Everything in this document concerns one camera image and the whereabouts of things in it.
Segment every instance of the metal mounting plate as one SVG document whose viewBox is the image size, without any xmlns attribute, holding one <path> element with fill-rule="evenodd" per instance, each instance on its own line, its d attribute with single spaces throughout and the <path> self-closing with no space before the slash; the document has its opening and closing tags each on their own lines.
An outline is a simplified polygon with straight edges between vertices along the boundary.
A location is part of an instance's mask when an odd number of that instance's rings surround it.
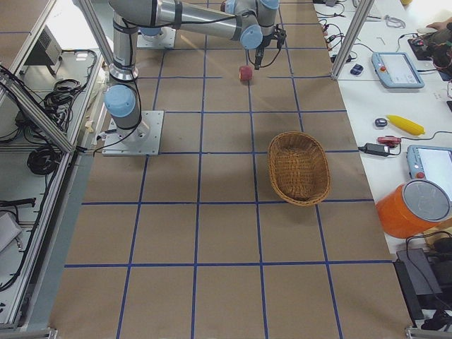
<svg viewBox="0 0 452 339">
<path fill-rule="evenodd" d="M 138 35 L 136 46 L 139 49 L 174 49 L 176 41 L 176 30 L 167 28 L 164 36 L 156 35 L 150 40 L 145 39 L 141 34 Z"/>
<path fill-rule="evenodd" d="M 102 150 L 105 156 L 131 156 L 131 155 L 158 155 L 160 148 L 160 137 L 162 135 L 163 111 L 142 111 L 143 121 L 150 126 L 148 137 L 137 145 L 126 145 L 117 143 Z M 113 119 L 110 122 L 109 129 L 115 129 L 116 124 Z M 119 141 L 116 133 L 108 134 L 105 139 L 105 145 L 110 145 Z"/>
</svg>

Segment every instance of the computer mouse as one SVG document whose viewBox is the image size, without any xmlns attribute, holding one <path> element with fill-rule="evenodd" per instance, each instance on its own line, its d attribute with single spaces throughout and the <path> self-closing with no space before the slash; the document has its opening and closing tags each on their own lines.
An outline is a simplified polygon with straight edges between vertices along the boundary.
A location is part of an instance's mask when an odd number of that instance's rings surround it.
<svg viewBox="0 0 452 339">
<path fill-rule="evenodd" d="M 431 27 L 419 27 L 416 29 L 419 34 L 435 33 L 437 30 Z"/>
</svg>

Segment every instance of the black power supply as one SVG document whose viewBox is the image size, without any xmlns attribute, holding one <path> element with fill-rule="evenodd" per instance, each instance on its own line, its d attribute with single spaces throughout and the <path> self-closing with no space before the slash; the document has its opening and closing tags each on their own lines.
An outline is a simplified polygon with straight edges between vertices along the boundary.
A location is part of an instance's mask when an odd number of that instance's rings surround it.
<svg viewBox="0 0 452 339">
<path fill-rule="evenodd" d="M 364 146 L 358 147 L 358 150 L 367 154 L 379 155 L 380 157 L 387 157 L 388 155 L 391 155 L 389 152 L 389 146 L 379 145 L 376 143 L 366 143 Z"/>
</svg>

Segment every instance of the power adapter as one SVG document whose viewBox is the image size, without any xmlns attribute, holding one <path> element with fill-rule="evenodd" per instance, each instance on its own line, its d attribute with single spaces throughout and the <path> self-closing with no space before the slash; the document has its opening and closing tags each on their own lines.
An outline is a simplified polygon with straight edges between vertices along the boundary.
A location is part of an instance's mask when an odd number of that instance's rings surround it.
<svg viewBox="0 0 452 339">
<path fill-rule="evenodd" d="M 366 143 L 364 146 L 358 147 L 358 150 L 367 154 L 378 155 L 380 157 L 387 157 L 388 155 L 391 155 L 389 152 L 389 146 L 379 145 L 376 143 Z"/>
<path fill-rule="evenodd" d="M 337 0 L 312 0 L 313 4 L 325 4 L 329 7 L 334 7 L 336 5 Z"/>
<path fill-rule="evenodd" d="M 336 57 L 337 57 L 337 54 L 330 56 L 331 63 L 333 63 L 336 60 Z M 350 54 L 348 54 L 347 60 L 345 62 L 346 63 L 351 62 L 352 60 L 353 60 L 352 56 Z"/>
</svg>

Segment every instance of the orange container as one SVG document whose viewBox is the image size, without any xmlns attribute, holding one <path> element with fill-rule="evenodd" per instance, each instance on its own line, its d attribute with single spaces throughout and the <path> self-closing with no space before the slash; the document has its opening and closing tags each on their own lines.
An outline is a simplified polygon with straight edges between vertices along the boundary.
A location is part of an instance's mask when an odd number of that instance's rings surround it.
<svg viewBox="0 0 452 339">
<path fill-rule="evenodd" d="M 402 184 L 376 204 L 384 232 L 403 239 L 437 226 L 450 209 L 447 194 L 428 180 Z"/>
</svg>

